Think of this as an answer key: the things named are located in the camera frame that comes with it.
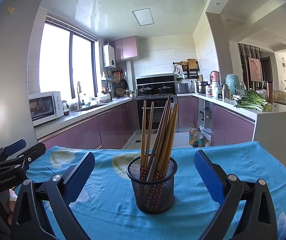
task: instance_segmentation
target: square ceiling light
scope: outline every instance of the square ceiling light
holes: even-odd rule
[[[132,11],[140,26],[154,24],[150,8]]]

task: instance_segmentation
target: teal appliance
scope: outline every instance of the teal appliance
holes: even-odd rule
[[[225,84],[231,91],[231,95],[243,95],[244,88],[238,75],[228,74],[225,78]]]

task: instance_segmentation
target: cutting board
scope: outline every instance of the cutting board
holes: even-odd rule
[[[198,65],[196,63],[195,58],[189,58],[189,59],[187,59],[187,62],[188,62],[188,68],[189,69],[198,69]]]

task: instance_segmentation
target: mesh basket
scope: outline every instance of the mesh basket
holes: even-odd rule
[[[160,214],[167,211],[174,202],[174,175],[178,169],[176,161],[171,158],[166,175],[156,181],[140,180],[140,157],[131,161],[126,169],[131,179],[137,207],[148,214]]]

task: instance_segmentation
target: blue tablecloth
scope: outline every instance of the blue tablecloth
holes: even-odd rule
[[[48,181],[78,163],[88,150],[53,147],[30,165],[27,172],[34,182]],[[95,168],[76,202],[70,207],[92,240],[106,239],[197,239],[214,216],[218,203],[208,193],[194,166],[195,148],[173,149],[178,164],[173,206],[165,213],[149,215],[135,204],[127,164],[139,156],[138,150],[90,150]],[[286,168],[259,143],[206,147],[203,151],[213,163],[241,180],[267,181],[278,220],[279,239],[286,236]],[[225,239],[229,239],[244,208],[242,201]],[[51,208],[47,214],[57,238],[64,239]]]

